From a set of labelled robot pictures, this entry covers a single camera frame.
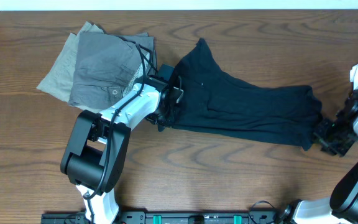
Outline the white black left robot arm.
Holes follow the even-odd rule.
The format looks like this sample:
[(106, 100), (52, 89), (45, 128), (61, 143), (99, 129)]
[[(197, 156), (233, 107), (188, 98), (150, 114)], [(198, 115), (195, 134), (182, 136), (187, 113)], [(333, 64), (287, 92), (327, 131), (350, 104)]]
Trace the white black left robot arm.
[(114, 196), (132, 130), (144, 119), (163, 131), (173, 122), (183, 96), (180, 76), (163, 64), (154, 75), (135, 81), (132, 90), (111, 107), (82, 111), (74, 124), (60, 170), (80, 191), (85, 212), (65, 223), (113, 223), (119, 213)]

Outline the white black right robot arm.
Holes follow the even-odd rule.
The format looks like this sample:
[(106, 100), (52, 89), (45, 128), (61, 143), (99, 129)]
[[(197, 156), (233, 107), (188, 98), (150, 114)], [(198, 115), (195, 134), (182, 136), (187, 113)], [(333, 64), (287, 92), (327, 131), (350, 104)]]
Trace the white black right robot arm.
[[(354, 90), (335, 120), (324, 119), (314, 131), (322, 151), (345, 156), (358, 145), (358, 90)], [(297, 200), (281, 216), (280, 223), (358, 223), (358, 159), (335, 185), (330, 196)]]

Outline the black t-shirt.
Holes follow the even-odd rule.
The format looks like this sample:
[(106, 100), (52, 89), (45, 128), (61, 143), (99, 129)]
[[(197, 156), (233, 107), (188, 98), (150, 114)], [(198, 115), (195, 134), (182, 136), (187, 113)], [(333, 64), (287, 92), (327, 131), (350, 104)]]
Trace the black t-shirt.
[(183, 98), (172, 127), (308, 150), (322, 103), (308, 85), (262, 88), (222, 71), (204, 39), (175, 66)]

